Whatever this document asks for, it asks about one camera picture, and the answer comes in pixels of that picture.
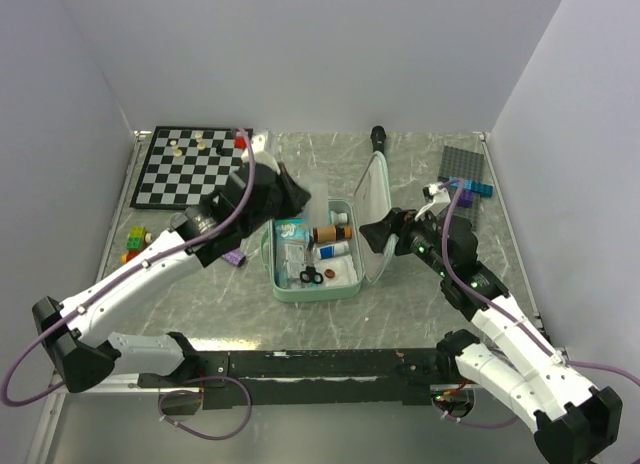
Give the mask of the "white gauze packet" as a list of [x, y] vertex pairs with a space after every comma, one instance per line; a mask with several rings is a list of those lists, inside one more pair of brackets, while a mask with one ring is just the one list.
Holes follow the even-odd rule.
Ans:
[[[336, 276], [329, 279], [324, 275], [326, 269], [333, 269]], [[324, 276], [323, 287], [355, 286], [360, 283], [353, 257], [349, 254], [324, 259], [317, 262], [316, 270]]]

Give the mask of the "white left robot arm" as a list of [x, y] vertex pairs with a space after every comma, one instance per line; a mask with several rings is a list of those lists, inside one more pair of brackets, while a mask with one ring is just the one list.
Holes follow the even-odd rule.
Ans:
[[69, 392], [93, 388], [111, 375], [151, 373], [176, 386], [193, 381], [197, 354], [180, 333], [160, 337], [116, 331], [152, 296], [239, 248], [270, 220], [299, 214], [311, 195], [283, 163], [259, 152], [225, 185], [186, 208], [149, 247], [89, 289], [32, 308], [43, 347]]

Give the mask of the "small black scissors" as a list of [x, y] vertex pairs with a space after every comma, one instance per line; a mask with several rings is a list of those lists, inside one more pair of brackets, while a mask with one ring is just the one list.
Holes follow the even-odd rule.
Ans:
[[320, 285], [324, 282], [324, 276], [316, 270], [313, 258], [314, 242], [309, 239], [304, 251], [304, 269], [299, 273], [300, 281], [303, 284]]

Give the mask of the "white blue bandage roll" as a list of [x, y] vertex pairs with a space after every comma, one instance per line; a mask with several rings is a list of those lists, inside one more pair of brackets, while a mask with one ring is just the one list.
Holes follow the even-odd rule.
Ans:
[[349, 243], [346, 241], [336, 242], [329, 245], [316, 247], [314, 256], [316, 260], [330, 259], [349, 253]]

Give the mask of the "blue cotton swab pack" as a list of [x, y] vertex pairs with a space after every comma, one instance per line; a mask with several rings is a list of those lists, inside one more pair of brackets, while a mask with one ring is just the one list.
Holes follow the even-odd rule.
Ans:
[[279, 240], [305, 243], [309, 240], [309, 227], [304, 218], [276, 220], [274, 232]]

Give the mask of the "clear alcohol pad packets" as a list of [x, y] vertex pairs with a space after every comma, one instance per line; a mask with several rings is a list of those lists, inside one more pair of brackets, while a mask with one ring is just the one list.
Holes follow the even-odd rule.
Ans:
[[277, 254], [278, 285], [290, 288], [300, 284], [300, 273], [305, 270], [305, 246], [295, 242], [279, 245]]

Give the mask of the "mint green medicine case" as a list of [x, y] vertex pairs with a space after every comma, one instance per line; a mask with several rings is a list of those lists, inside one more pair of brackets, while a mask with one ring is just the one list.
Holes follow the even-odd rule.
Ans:
[[[326, 181], [325, 178], [315, 177], [307, 179], [303, 184], [309, 190], [309, 185], [314, 181]], [[349, 240], [341, 240], [349, 243], [349, 255], [353, 257], [356, 270], [360, 277], [360, 283], [355, 286], [345, 287], [323, 287], [322, 284], [300, 284], [291, 286], [290, 288], [281, 288], [278, 285], [278, 262], [277, 254], [280, 244], [284, 242], [295, 242], [303, 244], [308, 243], [296, 241], [279, 240], [274, 232], [274, 222], [268, 225], [265, 231], [262, 243], [261, 253], [263, 263], [269, 273], [272, 281], [272, 291], [275, 298], [283, 303], [303, 303], [327, 300], [341, 300], [353, 297], [360, 291], [364, 281], [373, 284], [381, 277], [386, 270], [391, 258], [393, 257], [394, 246], [397, 240], [390, 238], [387, 246], [382, 254], [373, 253], [364, 237], [359, 232], [359, 227], [364, 224], [373, 223], [381, 220], [391, 209], [391, 195], [388, 176], [388, 166], [386, 158], [380, 152], [373, 152], [369, 158], [367, 165], [357, 180], [357, 185], [351, 196], [343, 199], [334, 197], [330, 194], [329, 189], [329, 225], [330, 212], [344, 212], [349, 216], [349, 223], [337, 226], [350, 226], [353, 230], [353, 237]], [[314, 256], [316, 247], [333, 244], [330, 243], [314, 243], [313, 258], [315, 267], [317, 262]]]

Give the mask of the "brown orange-cap bottle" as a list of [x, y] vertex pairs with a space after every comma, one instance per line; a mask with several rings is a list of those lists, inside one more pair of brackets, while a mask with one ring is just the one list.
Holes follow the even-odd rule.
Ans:
[[351, 239], [353, 237], [353, 230], [350, 226], [330, 225], [313, 228], [311, 230], [311, 237], [314, 243], [337, 242]]

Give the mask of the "teal plaster packet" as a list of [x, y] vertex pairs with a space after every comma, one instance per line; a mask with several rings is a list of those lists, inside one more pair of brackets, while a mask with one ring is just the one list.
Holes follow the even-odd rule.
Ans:
[[306, 220], [310, 228], [325, 227], [329, 225], [329, 188], [326, 181], [318, 180], [309, 185], [311, 195], [305, 212]]

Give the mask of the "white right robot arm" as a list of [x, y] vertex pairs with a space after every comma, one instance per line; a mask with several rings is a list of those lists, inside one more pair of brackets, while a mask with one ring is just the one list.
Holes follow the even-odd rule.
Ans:
[[455, 215], [458, 198], [444, 183], [428, 185], [419, 210], [392, 208], [360, 227], [370, 249], [412, 254], [441, 278], [440, 289], [482, 335], [456, 331], [438, 344], [439, 376], [480, 385], [534, 436], [549, 463], [587, 463], [614, 444], [623, 403], [598, 388], [554, 348], [521, 310], [506, 285], [477, 254], [471, 223]]

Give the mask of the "white green medicine bottle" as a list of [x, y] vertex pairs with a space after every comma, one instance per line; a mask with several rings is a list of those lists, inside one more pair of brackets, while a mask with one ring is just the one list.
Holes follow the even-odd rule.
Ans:
[[344, 212], [330, 212], [330, 223], [333, 225], [345, 225], [349, 223], [349, 216]]

